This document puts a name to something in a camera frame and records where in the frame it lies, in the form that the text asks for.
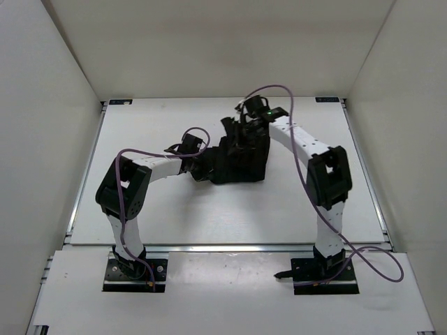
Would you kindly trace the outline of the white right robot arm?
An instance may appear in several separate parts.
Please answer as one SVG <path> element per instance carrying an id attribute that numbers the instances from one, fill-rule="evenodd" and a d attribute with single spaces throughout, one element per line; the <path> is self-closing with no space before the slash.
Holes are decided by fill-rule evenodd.
<path id="1" fill-rule="evenodd" d="M 321 279 L 331 278 L 346 257 L 342 221 L 352 178 L 345 148 L 317 140 L 293 122 L 289 112 L 270 108 L 262 96 L 242 100 L 235 109 L 243 125 L 267 130 L 271 139 L 292 152 L 299 175 L 301 167 L 307 169 L 303 187 L 317 215 L 313 270 Z"/>

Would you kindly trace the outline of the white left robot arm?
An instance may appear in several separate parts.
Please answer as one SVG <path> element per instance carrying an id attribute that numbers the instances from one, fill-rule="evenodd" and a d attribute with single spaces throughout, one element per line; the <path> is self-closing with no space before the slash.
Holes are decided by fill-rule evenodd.
<path id="1" fill-rule="evenodd" d="M 211 147 L 209 140 L 186 132 L 181 142 L 171 145 L 162 154 L 123 149 L 116 155 L 96 192 L 95 201 L 112 226 L 113 255 L 130 279 L 146 277 L 155 281 L 154 267 L 146 258 L 138 227 L 138 215 L 149 185 L 187 172 L 195 174 L 197 179 L 209 177 L 218 149 Z"/>

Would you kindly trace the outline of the black pleated skirt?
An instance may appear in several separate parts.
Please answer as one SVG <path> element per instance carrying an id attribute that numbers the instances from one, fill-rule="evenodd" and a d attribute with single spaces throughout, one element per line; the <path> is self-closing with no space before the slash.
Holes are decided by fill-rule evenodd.
<path id="1" fill-rule="evenodd" d="M 202 155 L 203 179 L 217 185 L 264 180 L 270 150 L 268 125 L 259 119 L 242 123 L 233 117 L 221 123 L 226 135 Z"/>

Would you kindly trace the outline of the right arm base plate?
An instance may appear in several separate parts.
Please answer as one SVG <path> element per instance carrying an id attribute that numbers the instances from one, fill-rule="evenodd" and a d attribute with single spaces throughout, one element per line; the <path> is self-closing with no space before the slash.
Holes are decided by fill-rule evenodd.
<path id="1" fill-rule="evenodd" d="M 324 270 L 316 258 L 291 258 L 291 268 L 277 272 L 279 281 L 291 279 L 294 295 L 358 295 L 360 289 L 352 260 L 345 258 Z"/>

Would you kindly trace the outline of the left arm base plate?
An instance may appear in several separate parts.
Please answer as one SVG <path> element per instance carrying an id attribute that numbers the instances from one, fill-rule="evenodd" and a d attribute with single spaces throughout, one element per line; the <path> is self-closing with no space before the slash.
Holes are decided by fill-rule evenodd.
<path id="1" fill-rule="evenodd" d="M 114 256 L 108 258 L 103 278 L 104 292 L 138 292 L 164 293 L 168 270 L 167 258 L 148 259 L 147 263 L 154 272 L 155 283 L 152 282 L 147 268 L 139 264 L 137 272 L 125 270 Z"/>

